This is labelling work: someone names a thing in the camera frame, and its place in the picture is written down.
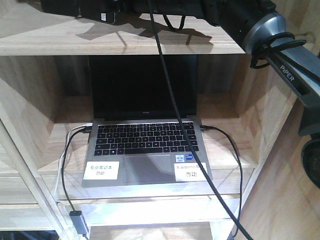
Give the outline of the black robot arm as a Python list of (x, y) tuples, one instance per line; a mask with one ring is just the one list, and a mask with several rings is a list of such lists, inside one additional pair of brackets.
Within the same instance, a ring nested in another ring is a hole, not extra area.
[(301, 151), (308, 178), (320, 184), (320, 59), (305, 40), (287, 32), (285, 18), (270, 0), (119, 0), (117, 10), (130, 14), (192, 16), (221, 27), (251, 55), (250, 67), (271, 66), (303, 103), (299, 135), (311, 139)]

